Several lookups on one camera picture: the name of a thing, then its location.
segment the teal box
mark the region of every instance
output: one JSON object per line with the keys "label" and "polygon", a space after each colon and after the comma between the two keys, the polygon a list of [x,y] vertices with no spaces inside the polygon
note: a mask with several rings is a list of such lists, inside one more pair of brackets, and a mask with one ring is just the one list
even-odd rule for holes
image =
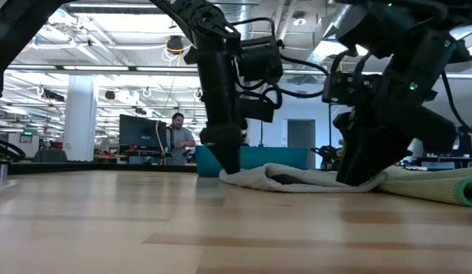
{"label": "teal box", "polygon": [[[307,169],[307,148],[260,148],[241,147],[241,169],[252,169],[264,164],[284,164],[286,166]],[[218,177],[222,167],[206,146],[196,147],[197,174],[201,177]]]}

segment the black monitor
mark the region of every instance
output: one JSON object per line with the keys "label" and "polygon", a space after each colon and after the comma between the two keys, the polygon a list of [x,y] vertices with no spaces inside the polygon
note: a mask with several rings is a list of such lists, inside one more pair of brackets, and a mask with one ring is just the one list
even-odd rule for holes
{"label": "black monitor", "polygon": [[157,121],[141,117],[120,115],[120,145],[139,145],[150,148],[167,147],[167,124],[158,123],[158,137],[156,134]]}

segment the towel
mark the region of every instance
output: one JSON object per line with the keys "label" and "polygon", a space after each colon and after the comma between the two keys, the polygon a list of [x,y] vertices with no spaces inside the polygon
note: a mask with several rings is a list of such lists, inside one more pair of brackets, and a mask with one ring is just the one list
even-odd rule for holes
{"label": "towel", "polygon": [[228,175],[223,182],[282,193],[367,193],[372,190],[428,199],[459,206],[472,206],[472,168],[446,171],[411,171],[389,167],[360,186],[336,182],[336,172],[299,170],[281,164],[265,164]]}

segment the wooden tabletop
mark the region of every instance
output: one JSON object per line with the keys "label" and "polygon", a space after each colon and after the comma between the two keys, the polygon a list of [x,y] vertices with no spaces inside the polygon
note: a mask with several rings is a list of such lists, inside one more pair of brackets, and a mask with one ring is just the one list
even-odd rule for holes
{"label": "wooden tabletop", "polygon": [[282,194],[195,174],[12,176],[0,274],[472,273],[472,209]]}

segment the ceiling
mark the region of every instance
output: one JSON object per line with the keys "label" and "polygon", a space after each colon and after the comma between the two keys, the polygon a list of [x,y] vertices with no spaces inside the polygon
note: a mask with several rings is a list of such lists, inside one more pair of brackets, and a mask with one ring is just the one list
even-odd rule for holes
{"label": "ceiling", "polygon": [[[297,59],[310,59],[312,53],[324,56],[320,61],[328,65],[327,50],[333,42],[319,43],[316,39],[317,22],[333,16],[336,5],[328,0],[214,0],[230,22],[256,17],[278,20],[279,33],[285,43],[282,53]],[[293,24],[293,14],[302,11],[306,23]],[[238,26],[248,39],[269,35],[265,22],[245,27]],[[148,0],[79,1],[61,7],[16,58],[15,64],[34,65],[120,65],[120,66],[188,66],[183,57],[167,53],[165,43],[173,35],[183,35],[173,21]],[[184,46],[190,46],[183,40]],[[349,69],[356,60],[345,60]],[[384,61],[371,60],[367,70],[381,71]],[[290,64],[288,69],[299,69]],[[463,72],[472,72],[472,67]],[[199,79],[196,76],[165,75],[113,75],[108,69],[95,75],[100,87],[97,112],[97,139],[116,138],[120,114],[137,115],[133,105],[147,110],[147,117],[169,122],[176,111],[186,116],[197,136],[206,121],[203,104],[197,99]],[[300,82],[284,79],[292,90],[316,91],[322,79]],[[23,128],[39,129],[44,136],[62,138],[65,108],[48,107],[51,100],[41,96],[44,89],[67,96],[68,74],[38,72],[8,72],[2,103],[22,104],[20,107],[0,107],[0,129],[14,131]],[[116,93],[115,100],[105,98],[107,91]],[[286,98],[285,101],[301,104],[303,100]],[[150,110],[146,107],[157,107]]]}

